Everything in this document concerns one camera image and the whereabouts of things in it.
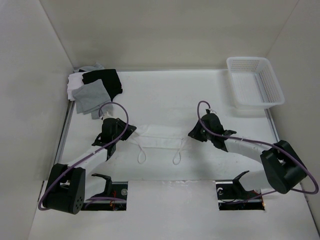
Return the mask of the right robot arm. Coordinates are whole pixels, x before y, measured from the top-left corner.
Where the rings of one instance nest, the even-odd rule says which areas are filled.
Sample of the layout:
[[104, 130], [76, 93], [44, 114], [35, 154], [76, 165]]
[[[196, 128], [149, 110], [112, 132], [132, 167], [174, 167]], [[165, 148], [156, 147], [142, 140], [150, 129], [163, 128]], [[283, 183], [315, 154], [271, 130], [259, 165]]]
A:
[[307, 177], [302, 169], [288, 156], [271, 146], [256, 142], [247, 142], [236, 131], [224, 129], [218, 116], [207, 113], [188, 133], [188, 136], [200, 142], [210, 141], [214, 147], [227, 153], [235, 153], [262, 164], [262, 177], [278, 193], [286, 194]]

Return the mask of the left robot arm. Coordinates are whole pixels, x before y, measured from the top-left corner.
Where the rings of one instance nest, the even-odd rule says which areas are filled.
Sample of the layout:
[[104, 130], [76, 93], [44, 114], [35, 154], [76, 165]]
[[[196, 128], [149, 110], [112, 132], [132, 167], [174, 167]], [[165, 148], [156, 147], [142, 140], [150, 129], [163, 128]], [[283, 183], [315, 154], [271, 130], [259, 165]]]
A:
[[100, 201], [109, 203], [112, 209], [116, 204], [126, 204], [127, 197], [117, 190], [112, 178], [95, 170], [112, 157], [119, 141], [128, 140], [136, 130], [119, 118], [104, 119], [101, 133], [84, 155], [51, 168], [39, 209], [75, 215]]

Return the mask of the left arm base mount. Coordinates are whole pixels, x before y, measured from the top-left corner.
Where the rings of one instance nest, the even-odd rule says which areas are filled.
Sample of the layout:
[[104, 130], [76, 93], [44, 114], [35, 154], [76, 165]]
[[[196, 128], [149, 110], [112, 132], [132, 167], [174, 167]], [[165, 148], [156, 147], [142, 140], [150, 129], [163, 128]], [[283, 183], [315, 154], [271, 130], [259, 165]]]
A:
[[82, 211], [126, 211], [129, 183], [94, 173], [85, 182]]

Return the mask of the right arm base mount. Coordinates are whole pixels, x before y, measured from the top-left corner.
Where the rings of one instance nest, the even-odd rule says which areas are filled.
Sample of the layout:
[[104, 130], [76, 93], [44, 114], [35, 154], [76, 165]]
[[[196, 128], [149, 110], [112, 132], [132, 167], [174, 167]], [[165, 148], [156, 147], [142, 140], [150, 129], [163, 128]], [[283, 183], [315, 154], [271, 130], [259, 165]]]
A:
[[240, 183], [240, 179], [249, 171], [244, 171], [234, 179], [215, 182], [218, 209], [220, 211], [264, 211], [263, 198], [251, 199], [261, 194], [260, 190], [247, 191]]

